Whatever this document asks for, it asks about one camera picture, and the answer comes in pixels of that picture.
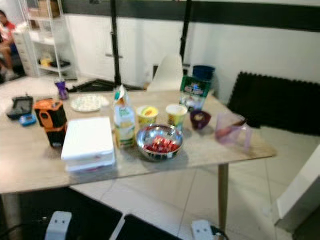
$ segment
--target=paper cup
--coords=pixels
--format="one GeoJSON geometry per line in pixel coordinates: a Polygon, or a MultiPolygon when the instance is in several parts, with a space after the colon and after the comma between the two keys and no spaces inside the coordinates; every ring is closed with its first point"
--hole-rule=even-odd
{"type": "Polygon", "coordinates": [[[165,111],[168,113],[168,124],[182,130],[185,116],[188,109],[182,104],[170,104],[166,106],[165,111]]]}
{"type": "Polygon", "coordinates": [[[154,106],[143,105],[143,106],[138,107],[136,109],[136,114],[138,116],[138,122],[139,122],[140,128],[142,128],[146,125],[149,125],[149,124],[156,123],[158,113],[159,113],[158,109],[154,106]],[[153,114],[146,114],[144,111],[147,108],[152,108],[154,110],[153,114]]]}

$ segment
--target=metal bowl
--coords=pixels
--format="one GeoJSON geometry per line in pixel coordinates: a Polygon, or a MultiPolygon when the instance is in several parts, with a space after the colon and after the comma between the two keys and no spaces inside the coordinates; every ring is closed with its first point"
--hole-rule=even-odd
{"type": "Polygon", "coordinates": [[[183,134],[176,127],[165,124],[150,124],[140,129],[136,134],[136,144],[139,151],[151,162],[161,162],[167,159],[174,158],[183,145],[183,134]],[[178,149],[159,153],[145,149],[145,145],[151,144],[155,137],[161,136],[175,142],[179,147],[178,149]]]}

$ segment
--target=green package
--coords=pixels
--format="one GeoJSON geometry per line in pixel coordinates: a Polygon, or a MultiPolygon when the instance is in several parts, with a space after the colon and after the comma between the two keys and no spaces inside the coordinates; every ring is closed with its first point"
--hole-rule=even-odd
{"type": "Polygon", "coordinates": [[[210,89],[211,82],[193,76],[183,76],[180,86],[180,104],[188,111],[201,110],[210,89]]]}

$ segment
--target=purple bottle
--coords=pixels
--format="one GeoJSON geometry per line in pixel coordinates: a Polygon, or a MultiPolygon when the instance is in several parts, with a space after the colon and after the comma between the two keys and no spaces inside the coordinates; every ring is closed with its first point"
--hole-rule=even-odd
{"type": "Polygon", "coordinates": [[[55,83],[56,87],[59,91],[59,99],[66,100],[69,98],[67,89],[66,89],[66,82],[64,79],[58,79],[55,83]]]}

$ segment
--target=white wall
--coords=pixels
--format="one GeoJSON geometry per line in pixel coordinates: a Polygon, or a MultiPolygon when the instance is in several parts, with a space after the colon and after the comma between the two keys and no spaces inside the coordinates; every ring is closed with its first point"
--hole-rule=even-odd
{"type": "Polygon", "coordinates": [[[261,4],[294,4],[320,6],[319,0],[200,0],[203,2],[238,2],[238,3],[261,3],[261,4]]]}
{"type": "Polygon", "coordinates": [[[240,71],[320,83],[320,33],[194,23],[185,62],[216,66],[226,102],[240,71]]]}
{"type": "Polygon", "coordinates": [[[0,9],[10,22],[19,24],[24,21],[18,0],[0,0],[0,9]]]}
{"type": "MultiPolygon", "coordinates": [[[[314,0],[303,2],[317,4],[314,0]]],[[[67,14],[66,20],[78,71],[113,80],[113,59],[105,56],[112,53],[110,18],[67,14]]],[[[123,56],[120,73],[126,84],[143,86],[151,81],[154,64],[166,54],[179,53],[182,21],[118,17],[117,24],[119,54],[123,56]]],[[[223,102],[228,101],[240,71],[320,83],[320,33],[191,23],[184,62],[216,67],[218,96],[223,102]]]]}

